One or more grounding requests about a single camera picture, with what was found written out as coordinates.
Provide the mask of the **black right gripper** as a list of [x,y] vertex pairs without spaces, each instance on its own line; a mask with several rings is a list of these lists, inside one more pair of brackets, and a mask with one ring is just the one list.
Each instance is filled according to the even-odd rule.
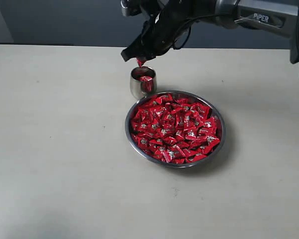
[[175,47],[175,42],[185,32],[190,32],[187,23],[192,14],[191,2],[168,2],[151,19],[140,34],[139,43],[133,42],[122,50],[124,62],[133,58],[142,58],[147,62],[161,56]]

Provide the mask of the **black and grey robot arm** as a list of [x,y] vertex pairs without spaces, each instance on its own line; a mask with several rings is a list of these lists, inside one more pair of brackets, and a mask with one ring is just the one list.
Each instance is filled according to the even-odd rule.
[[123,0],[124,16],[144,14],[137,38],[121,52],[124,61],[143,62],[177,50],[177,39],[195,22],[226,29],[263,30],[290,40],[290,62],[299,63],[299,0]]

